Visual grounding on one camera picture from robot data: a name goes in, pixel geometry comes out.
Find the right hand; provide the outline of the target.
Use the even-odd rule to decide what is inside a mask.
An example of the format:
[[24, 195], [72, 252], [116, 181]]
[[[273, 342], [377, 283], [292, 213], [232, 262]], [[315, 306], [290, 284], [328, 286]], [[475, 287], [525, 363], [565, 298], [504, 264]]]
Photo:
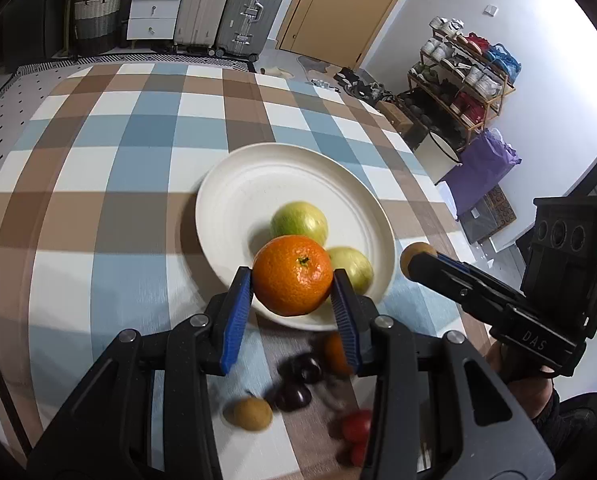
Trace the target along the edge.
[[[491, 345], [485, 354], [485, 360], [499, 377], [503, 377], [501, 369], [504, 363], [504, 346], [500, 342], [496, 341]], [[506, 385], [530, 419], [541, 414], [553, 396], [553, 381], [548, 378], [527, 378], [506, 382]]]

